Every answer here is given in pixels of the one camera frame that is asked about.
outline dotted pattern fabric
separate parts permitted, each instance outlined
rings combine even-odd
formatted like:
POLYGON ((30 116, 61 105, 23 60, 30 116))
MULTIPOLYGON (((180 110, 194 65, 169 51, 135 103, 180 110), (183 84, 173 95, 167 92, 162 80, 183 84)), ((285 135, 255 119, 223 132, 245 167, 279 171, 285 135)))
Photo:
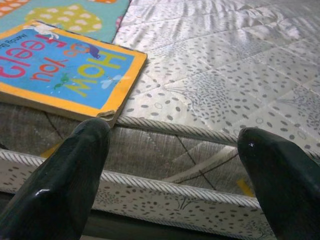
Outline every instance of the dotted pattern fabric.
MULTIPOLYGON (((36 166, 30 163, 21 165, 1 157, 0 164, 0 191, 8 193, 16 193, 36 169, 36 166)), ((161 183, 163 191, 158 191, 151 187, 150 183, 149 187, 135 186, 140 180, 138 177, 131 177, 128 181, 130 183, 124 184, 115 183, 112 179, 125 175, 113 173, 112 176, 110 180, 103 180, 102 177, 93 204, 94 209, 237 239, 276 240, 261 208, 246 206, 246 200, 254 202, 253 199, 242 197, 243 201, 238 201, 239 204, 232 204, 224 202, 223 195, 218 192, 206 189, 197 189, 204 197, 192 197, 191 194, 184 196, 178 194, 182 188, 189 192, 193 188, 180 186, 177 194, 173 194, 168 191, 168 183, 161 183), (219 200, 206 199, 208 194, 216 194, 219 200)))
POLYGON ((320 152, 320 3, 133 0, 114 42, 148 54, 123 116, 320 152))
POLYGON ((0 33, 29 20, 111 43, 130 0, 0 0, 0 33))
POLYGON ((26 22, 32 19, 52 25, 62 23, 63 29, 77 33, 90 33, 102 28, 100 18, 85 10, 80 4, 52 8, 37 7, 25 17, 26 22))

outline mattress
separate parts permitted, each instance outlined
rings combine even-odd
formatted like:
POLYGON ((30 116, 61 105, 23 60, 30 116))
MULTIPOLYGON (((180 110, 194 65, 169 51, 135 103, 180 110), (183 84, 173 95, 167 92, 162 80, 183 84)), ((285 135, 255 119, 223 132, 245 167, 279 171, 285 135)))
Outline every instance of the mattress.
POLYGON ((134 0, 116 44, 148 54, 122 116, 320 151, 320 3, 134 0))
MULTIPOLYGON (((147 53, 148 61, 112 130, 106 188, 95 208, 240 239, 275 239, 235 146, 242 128, 257 127, 293 141, 319 163, 319 12, 316 0, 132 0, 114 43, 147 53), (122 199, 132 194, 127 186, 138 197, 122 199), (139 197, 170 199, 168 212, 185 215, 161 216, 156 208, 146 216, 137 209, 139 197), (119 207, 124 201, 130 213, 119 207), (226 230, 233 223, 227 218, 197 222, 199 209, 212 205, 227 212, 240 206, 251 220, 234 230, 226 230)), ((20 152, 1 156, 0 190, 11 193, 43 161, 37 156, 78 124, 4 103, 0 123, 0 143, 20 152), (11 164, 25 176, 11 177, 11 164)))

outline yellow book border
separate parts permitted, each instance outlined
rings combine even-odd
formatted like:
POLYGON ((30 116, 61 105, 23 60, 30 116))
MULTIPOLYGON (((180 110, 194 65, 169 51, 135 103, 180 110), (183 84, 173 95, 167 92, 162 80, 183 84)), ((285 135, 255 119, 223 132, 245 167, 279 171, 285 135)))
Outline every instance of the yellow book border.
MULTIPOLYGON (((6 38, 13 34, 18 33, 19 31, 23 30, 24 26, 30 26, 30 25, 40 25, 44 23, 40 23, 38 21, 32 20, 29 22, 26 22, 25 24, 19 25, 15 28, 12 28, 6 32, 0 33, 0 38, 6 38)), ((147 54, 126 49, 117 45, 112 45, 109 43, 100 42, 94 39, 91 39, 86 36, 78 35, 75 33, 67 32, 64 30, 61 30, 59 28, 55 28, 52 30, 54 33, 57 33, 59 35, 63 35, 66 37, 74 38, 80 41, 84 41, 87 43, 90 43, 92 45, 96 45, 102 48, 105 48, 110 51, 115 51, 127 55, 134 56, 133 61, 131 63, 131 66, 129 67, 128 71, 125 73, 125 75, 122 77, 124 80, 120 80, 118 84, 114 87, 112 90, 108 100, 103 105, 102 108, 93 108, 90 106, 86 106, 80 103, 75 103, 73 101, 64 100, 58 97, 54 96, 48 96, 41 93, 36 93, 33 91, 21 89, 19 87, 10 86, 8 84, 5 84, 3 82, 0 82, 0 92, 7 93, 9 95, 14 95, 17 97, 21 97, 24 99, 28 99, 31 101, 39 102, 41 104, 50 105, 52 107, 56 107, 59 109, 64 109, 67 111, 79 113, 82 115, 90 116, 90 117, 96 117, 100 113, 106 113, 109 111, 117 111, 123 101, 125 100, 128 91, 134 84, 136 78, 139 75, 139 72, 141 68, 144 65, 144 62, 147 58, 147 54)))

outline colorful rug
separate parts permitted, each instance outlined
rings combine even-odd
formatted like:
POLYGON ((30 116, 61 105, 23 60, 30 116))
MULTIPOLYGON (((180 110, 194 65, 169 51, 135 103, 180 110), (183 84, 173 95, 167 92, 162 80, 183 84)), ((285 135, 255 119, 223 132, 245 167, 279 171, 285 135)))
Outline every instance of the colorful rug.
POLYGON ((111 43, 129 4, 130 0, 0 0, 0 32, 37 19, 111 43))

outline children's book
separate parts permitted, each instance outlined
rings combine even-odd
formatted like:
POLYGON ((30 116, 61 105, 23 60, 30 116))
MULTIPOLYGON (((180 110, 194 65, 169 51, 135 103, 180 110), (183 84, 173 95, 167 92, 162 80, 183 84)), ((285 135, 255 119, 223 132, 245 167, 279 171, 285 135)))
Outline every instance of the children's book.
POLYGON ((32 20, 0 34, 0 101, 113 126, 146 59, 32 20))

